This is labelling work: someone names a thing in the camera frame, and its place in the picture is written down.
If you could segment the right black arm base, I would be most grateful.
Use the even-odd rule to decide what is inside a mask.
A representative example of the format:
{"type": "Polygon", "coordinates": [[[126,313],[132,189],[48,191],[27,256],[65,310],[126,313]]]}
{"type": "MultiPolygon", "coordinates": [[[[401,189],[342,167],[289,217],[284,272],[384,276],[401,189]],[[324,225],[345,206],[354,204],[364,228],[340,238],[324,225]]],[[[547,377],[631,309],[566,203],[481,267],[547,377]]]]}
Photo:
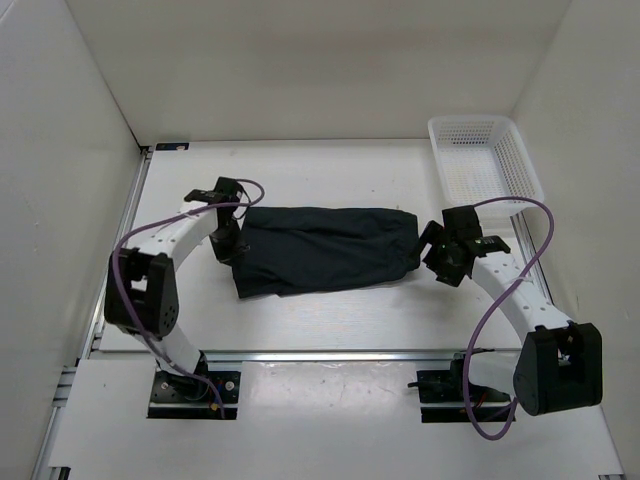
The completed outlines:
{"type": "MultiPolygon", "coordinates": [[[[418,393],[423,424],[470,423],[462,388],[464,354],[459,351],[437,366],[419,368],[407,388],[418,393]]],[[[508,419],[512,398],[503,392],[471,384],[471,410],[479,423],[501,423],[508,419]]]]}

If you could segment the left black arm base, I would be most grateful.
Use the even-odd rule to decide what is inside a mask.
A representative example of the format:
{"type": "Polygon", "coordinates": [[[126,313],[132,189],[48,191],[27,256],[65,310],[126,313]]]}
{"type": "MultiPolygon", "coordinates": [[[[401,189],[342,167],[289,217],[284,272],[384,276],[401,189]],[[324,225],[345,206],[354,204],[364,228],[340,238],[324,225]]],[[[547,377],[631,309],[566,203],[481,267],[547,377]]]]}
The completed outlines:
{"type": "Polygon", "coordinates": [[[207,376],[220,395],[224,413],[215,403],[215,394],[207,384],[157,369],[150,391],[147,417],[162,420],[235,420],[241,372],[209,371],[207,376]]]}

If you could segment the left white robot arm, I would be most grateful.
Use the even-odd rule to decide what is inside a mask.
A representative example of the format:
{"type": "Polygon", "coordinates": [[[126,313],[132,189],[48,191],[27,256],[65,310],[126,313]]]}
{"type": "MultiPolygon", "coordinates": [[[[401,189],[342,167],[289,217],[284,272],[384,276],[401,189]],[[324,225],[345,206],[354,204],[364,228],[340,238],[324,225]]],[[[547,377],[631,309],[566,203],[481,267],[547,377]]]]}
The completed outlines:
{"type": "Polygon", "coordinates": [[[210,377],[204,354],[178,326],[176,273],[210,236],[220,262],[238,253],[235,211],[251,205],[229,196],[186,201],[176,214],[125,234],[108,260],[105,321],[144,345],[159,369],[176,376],[175,388],[188,400],[206,395],[210,377]]]}

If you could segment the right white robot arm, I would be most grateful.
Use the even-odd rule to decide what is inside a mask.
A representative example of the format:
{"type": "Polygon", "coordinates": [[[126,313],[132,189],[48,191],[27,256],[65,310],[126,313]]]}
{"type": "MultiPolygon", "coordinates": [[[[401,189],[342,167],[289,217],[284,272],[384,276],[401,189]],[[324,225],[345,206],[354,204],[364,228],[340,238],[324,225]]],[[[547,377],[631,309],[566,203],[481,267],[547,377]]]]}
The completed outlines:
{"type": "Polygon", "coordinates": [[[552,305],[500,237],[431,221],[416,250],[437,281],[457,287],[470,279],[481,287],[521,342],[516,355],[474,348],[454,361],[449,387],[455,396],[470,400],[485,387],[516,399],[531,416],[601,403],[601,333],[552,305]]]}

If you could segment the dark navy sport shorts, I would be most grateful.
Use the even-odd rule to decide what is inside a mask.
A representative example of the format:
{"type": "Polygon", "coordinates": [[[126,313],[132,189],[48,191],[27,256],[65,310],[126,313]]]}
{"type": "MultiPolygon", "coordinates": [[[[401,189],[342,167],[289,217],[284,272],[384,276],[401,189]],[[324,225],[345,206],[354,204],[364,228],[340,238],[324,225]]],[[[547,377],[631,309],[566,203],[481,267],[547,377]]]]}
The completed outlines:
{"type": "Polygon", "coordinates": [[[241,299],[396,282],[419,267],[418,219],[386,208],[254,207],[232,263],[241,299]]]}

